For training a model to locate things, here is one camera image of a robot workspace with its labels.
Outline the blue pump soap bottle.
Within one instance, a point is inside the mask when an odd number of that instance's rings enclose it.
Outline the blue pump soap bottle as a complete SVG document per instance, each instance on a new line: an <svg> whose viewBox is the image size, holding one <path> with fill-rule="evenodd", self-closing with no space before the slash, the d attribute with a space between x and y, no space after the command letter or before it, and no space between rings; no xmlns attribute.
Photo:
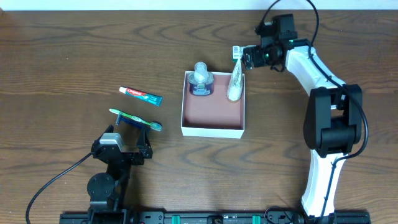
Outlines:
<svg viewBox="0 0 398 224"><path fill-rule="evenodd" d="M208 96L214 92L214 76L204 62L197 62L188 74L189 92L194 96Z"/></svg>

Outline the green white soap box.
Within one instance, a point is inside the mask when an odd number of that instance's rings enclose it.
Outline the green white soap box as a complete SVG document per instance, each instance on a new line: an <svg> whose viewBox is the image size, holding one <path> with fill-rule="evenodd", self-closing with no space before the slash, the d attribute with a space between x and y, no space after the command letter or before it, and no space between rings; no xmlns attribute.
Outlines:
<svg viewBox="0 0 398 224"><path fill-rule="evenodd" d="M255 45L247 45L247 46L232 46L232 61L237 62L238 59L243 59L243 51L246 48L255 47Z"/></svg>

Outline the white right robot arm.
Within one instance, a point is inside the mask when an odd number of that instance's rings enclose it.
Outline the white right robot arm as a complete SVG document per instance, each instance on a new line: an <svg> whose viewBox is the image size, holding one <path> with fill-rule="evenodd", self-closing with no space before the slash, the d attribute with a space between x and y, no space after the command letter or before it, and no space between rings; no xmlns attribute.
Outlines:
<svg viewBox="0 0 398 224"><path fill-rule="evenodd" d="M308 95L303 136L310 149L308 182L301 198L307 223L326 223L335 214L334 197L346 160L359 141L368 141L368 122L358 85L336 77L306 39L273 40L267 45L235 47L247 70L277 66L292 73Z"/></svg>

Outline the white shampoo tube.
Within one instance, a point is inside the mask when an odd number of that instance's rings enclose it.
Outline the white shampoo tube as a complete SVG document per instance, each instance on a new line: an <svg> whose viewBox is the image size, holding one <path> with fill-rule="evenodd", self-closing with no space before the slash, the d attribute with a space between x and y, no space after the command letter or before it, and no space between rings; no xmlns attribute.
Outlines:
<svg viewBox="0 0 398 224"><path fill-rule="evenodd" d="M235 102L241 98L242 91L243 91L243 73L242 73L241 59L237 59L229 81L226 96L229 99L229 101Z"/></svg>

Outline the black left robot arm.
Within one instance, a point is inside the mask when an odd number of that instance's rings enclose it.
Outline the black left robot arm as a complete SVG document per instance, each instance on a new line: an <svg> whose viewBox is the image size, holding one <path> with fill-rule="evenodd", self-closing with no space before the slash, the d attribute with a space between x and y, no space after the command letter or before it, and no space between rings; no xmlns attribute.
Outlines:
<svg viewBox="0 0 398 224"><path fill-rule="evenodd" d="M107 165L106 172L95 174L87 185L90 196L89 223L130 223L131 212L124 208L124 198L132 166L142 166L153 150L148 128L141 128L136 143L137 152L124 152L124 142L112 125L93 142L91 153Z"/></svg>

